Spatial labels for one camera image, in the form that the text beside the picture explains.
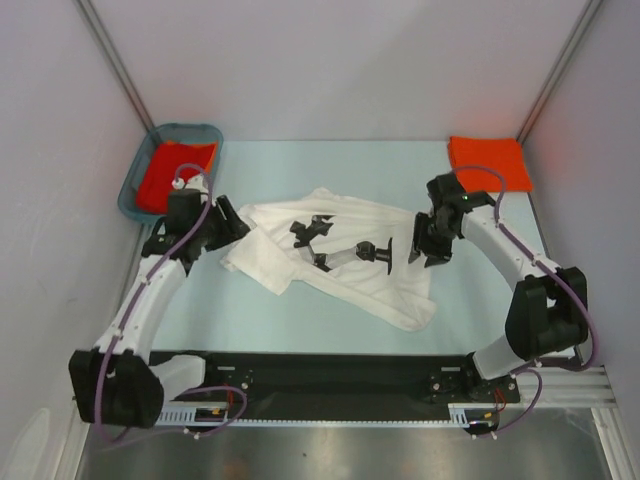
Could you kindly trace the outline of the white printed t shirt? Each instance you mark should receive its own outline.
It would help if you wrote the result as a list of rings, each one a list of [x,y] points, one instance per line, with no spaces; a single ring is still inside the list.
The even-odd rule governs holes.
[[[409,259],[414,213],[317,188],[299,200],[245,205],[239,216],[250,231],[221,263],[271,293],[305,282],[408,332],[435,316],[431,272]]]

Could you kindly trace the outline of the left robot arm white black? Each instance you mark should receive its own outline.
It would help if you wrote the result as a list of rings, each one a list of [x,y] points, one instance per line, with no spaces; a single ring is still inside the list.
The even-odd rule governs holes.
[[[151,365],[166,309],[201,254],[226,247],[250,231],[227,196],[197,189],[170,193],[166,215],[144,242],[137,276],[124,304],[89,350],[75,351],[68,368],[81,419],[94,425],[151,428],[163,406],[190,391],[214,397],[220,374],[203,358],[177,354]]]

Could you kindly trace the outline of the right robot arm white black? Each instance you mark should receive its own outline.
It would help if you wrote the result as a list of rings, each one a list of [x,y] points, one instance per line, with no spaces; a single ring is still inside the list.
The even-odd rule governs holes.
[[[498,377],[536,363],[568,371],[589,367],[589,361],[552,356],[596,339],[584,273],[534,251],[502,219],[501,197],[466,191],[454,172],[430,180],[426,189],[431,209],[415,216],[409,260],[423,258],[427,268],[444,265],[452,259],[454,241],[466,240],[512,291],[504,333],[471,354],[472,369],[461,376],[463,393],[484,401],[496,391]]]

